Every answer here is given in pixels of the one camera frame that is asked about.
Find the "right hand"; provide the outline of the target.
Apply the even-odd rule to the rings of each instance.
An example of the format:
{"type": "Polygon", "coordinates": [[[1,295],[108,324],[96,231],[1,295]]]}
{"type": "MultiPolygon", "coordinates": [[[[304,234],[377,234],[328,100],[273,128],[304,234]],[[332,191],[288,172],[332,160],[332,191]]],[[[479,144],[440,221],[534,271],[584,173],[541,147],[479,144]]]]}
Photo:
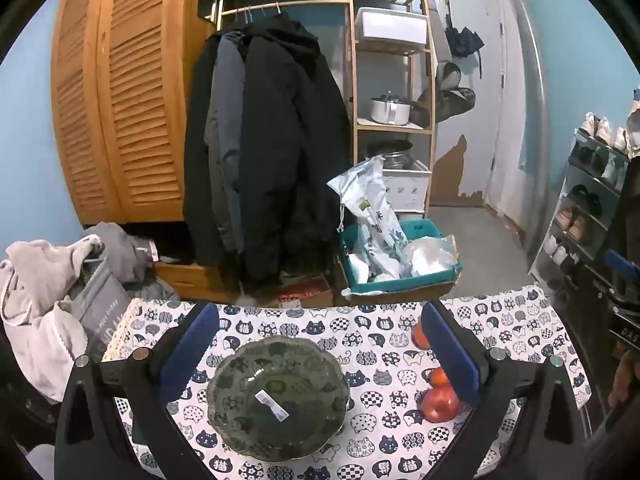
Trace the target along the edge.
{"type": "Polygon", "coordinates": [[[627,350],[618,364],[611,393],[608,395],[608,406],[615,408],[626,402],[630,393],[630,385],[634,379],[640,378],[639,353],[627,350]]]}

